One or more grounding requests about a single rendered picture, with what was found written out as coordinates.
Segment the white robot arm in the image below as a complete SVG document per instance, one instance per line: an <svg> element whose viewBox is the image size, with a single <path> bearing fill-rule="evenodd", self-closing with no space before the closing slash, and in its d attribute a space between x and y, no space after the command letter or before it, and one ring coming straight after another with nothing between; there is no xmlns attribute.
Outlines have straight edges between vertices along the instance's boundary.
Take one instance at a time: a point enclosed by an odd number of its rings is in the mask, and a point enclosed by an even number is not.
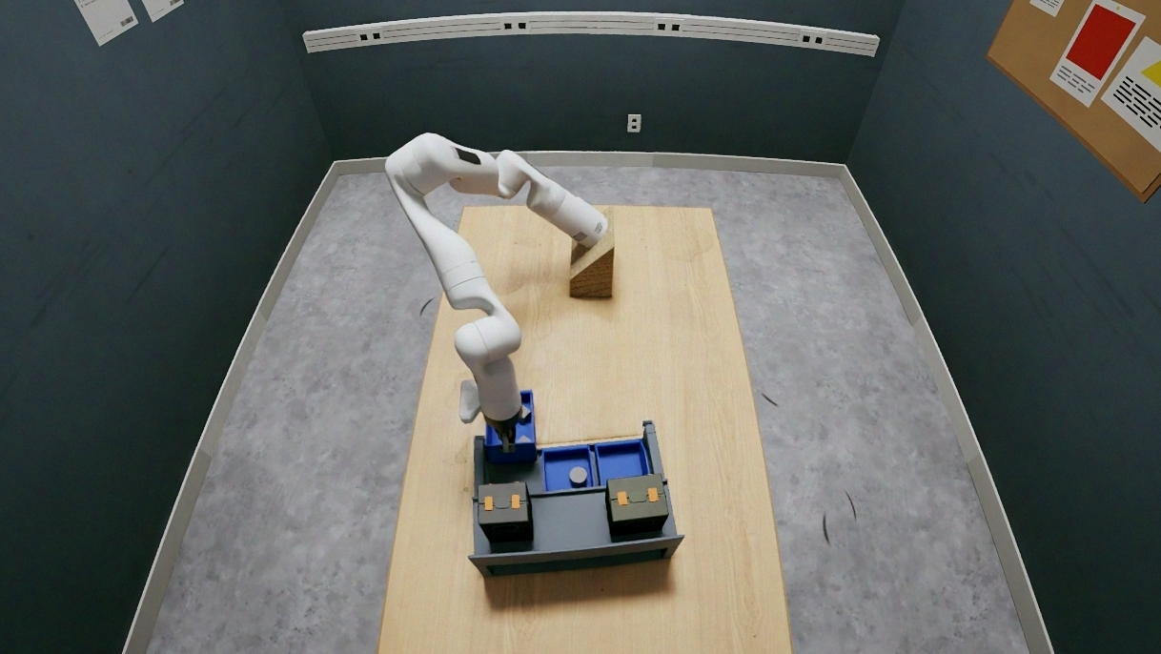
<svg viewBox="0 0 1161 654"><path fill-rule="evenodd" d="M473 246L438 222L424 196L450 180L450 187L463 194L511 200L532 180L526 200L529 211L582 246L592 247L607 228L605 215L540 174L521 156L502 151L496 161L484 151L459 148L434 132L425 132L388 156L385 163L389 184L435 265L450 307L457 312L479 309L488 314L455 332L455 351L476 380L474 383L464 379L461 383L459 416L464 424L473 423L478 414L503 421L519 412L515 365L507 355L520 347L521 331L492 293Z"/></svg>

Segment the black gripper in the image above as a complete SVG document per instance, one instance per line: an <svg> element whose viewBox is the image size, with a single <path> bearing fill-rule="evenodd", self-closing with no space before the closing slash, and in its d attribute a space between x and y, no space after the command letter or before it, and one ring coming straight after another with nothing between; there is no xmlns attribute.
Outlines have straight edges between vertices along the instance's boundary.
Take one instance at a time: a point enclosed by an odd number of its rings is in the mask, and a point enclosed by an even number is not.
<svg viewBox="0 0 1161 654"><path fill-rule="evenodd" d="M489 417L486 417L484 414L482 414L482 415L484 416L484 421L486 421L486 423L491 427L495 427L495 432L499 433L499 439L502 440L502 443L499 444L500 445L499 452L500 453L513 453L513 452L515 452L517 451L517 448L515 448L515 424L519 423L519 421L522 417L522 404L521 404L521 407L519 409L519 412L515 414L513 417L510 417L510 419L493 421L493 419L489 419ZM511 438L511 436L512 436L512 438Z"/></svg>

